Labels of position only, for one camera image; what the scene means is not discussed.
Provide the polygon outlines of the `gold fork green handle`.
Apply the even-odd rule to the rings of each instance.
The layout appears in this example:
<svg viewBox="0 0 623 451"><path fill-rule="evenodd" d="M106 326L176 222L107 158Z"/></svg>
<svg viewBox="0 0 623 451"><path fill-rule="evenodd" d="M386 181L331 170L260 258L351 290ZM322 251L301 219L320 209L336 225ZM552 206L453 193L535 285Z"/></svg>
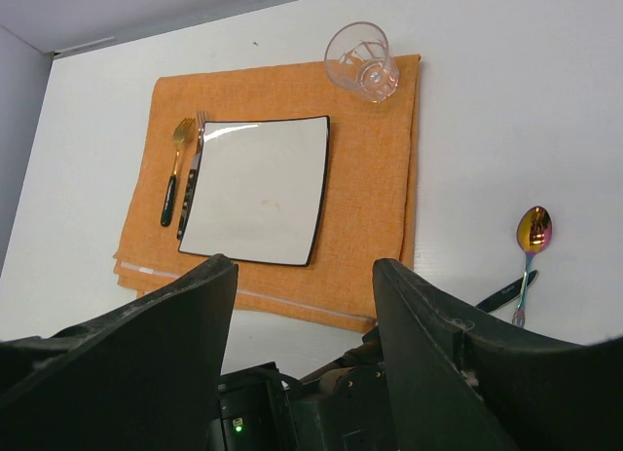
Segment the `gold fork green handle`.
<svg viewBox="0 0 623 451"><path fill-rule="evenodd" d="M173 166L171 170L171 174L168 179L168 183L165 190L165 200L161 214L160 224L163 227L168 227L172 220L174 201L175 201L175 190L177 186L177 173L179 168L180 156L182 146L184 145L187 137L189 136L189 132L194 125L195 120L192 118L184 118L180 124L175 128L172 141L175 146L175 156L173 161Z"/></svg>

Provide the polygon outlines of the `white square plate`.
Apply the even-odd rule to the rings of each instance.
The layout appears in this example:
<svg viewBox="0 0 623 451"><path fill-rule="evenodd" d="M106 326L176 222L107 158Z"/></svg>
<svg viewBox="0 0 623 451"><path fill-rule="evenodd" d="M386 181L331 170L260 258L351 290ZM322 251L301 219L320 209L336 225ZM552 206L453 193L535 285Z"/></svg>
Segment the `white square plate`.
<svg viewBox="0 0 623 451"><path fill-rule="evenodd" d="M181 253L306 267L327 181L330 119L206 122Z"/></svg>

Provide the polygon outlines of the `copper bowl spoon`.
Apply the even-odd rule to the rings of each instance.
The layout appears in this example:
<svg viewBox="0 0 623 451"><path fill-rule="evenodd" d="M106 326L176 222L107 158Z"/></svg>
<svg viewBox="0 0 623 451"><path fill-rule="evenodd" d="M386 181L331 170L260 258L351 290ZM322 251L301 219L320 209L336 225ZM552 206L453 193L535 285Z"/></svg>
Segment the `copper bowl spoon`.
<svg viewBox="0 0 623 451"><path fill-rule="evenodd" d="M517 327L523 328L525 326L526 295L532 260L550 245L552 235L553 222L551 216L547 209L542 206L530 208L517 226L517 244L525 254L525 270L519 301L512 317L512 324Z"/></svg>

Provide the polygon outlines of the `silver fork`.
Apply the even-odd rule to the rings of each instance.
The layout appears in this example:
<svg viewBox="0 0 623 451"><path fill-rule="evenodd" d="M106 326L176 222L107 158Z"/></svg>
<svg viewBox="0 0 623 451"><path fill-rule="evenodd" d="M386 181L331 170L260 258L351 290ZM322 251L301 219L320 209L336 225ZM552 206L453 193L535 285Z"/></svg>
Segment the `silver fork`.
<svg viewBox="0 0 623 451"><path fill-rule="evenodd" d="M204 135L204 127L205 123L208 120L207 112L204 110L199 110L196 115L197 127L198 127L198 139L197 139L197 147L196 153L194 155L193 161L191 163L191 167L189 169L189 173L187 176L187 182L184 192L184 201L182 204L182 210L180 214L180 219L178 222L176 237L178 241L181 241L186 229L190 208L192 204L192 200L194 197L196 180L199 172L199 162L202 155L202 145L203 145L203 135Z"/></svg>

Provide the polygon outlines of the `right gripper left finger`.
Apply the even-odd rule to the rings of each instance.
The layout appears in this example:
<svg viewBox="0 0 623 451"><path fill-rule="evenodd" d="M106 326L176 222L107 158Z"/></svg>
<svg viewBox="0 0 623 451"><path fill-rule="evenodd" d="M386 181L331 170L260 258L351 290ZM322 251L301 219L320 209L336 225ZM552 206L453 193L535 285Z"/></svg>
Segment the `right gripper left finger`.
<svg viewBox="0 0 623 451"><path fill-rule="evenodd" d="M216 255L107 314L1 346L5 450L203 450L238 285Z"/></svg>

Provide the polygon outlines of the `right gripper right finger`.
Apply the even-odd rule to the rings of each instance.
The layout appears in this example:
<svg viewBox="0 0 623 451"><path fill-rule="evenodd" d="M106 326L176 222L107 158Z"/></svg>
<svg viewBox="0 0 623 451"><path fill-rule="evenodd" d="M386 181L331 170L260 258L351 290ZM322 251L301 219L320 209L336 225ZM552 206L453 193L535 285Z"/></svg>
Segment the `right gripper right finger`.
<svg viewBox="0 0 623 451"><path fill-rule="evenodd" d="M622 342L581 346L497 319L400 262L373 267L402 450L618 450Z"/></svg>

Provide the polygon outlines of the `clear drinking glass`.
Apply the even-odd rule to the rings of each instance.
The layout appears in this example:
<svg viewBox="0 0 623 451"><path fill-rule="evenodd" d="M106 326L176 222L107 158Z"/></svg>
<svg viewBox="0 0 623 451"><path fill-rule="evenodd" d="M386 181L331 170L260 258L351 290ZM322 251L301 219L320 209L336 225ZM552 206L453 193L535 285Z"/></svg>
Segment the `clear drinking glass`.
<svg viewBox="0 0 623 451"><path fill-rule="evenodd" d="M333 35L324 68L335 86L373 103L392 96L400 79L385 33L369 21L350 23Z"/></svg>

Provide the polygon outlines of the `silver table knife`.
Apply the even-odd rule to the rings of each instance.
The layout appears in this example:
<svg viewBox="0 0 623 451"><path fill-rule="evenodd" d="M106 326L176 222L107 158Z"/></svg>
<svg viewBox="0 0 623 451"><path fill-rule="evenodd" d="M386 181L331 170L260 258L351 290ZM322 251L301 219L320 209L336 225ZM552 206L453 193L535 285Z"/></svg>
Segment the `silver table knife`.
<svg viewBox="0 0 623 451"><path fill-rule="evenodd" d="M523 279L519 278L479 302L476 308L485 313L491 313L517 299L521 294L522 285Z"/></svg>

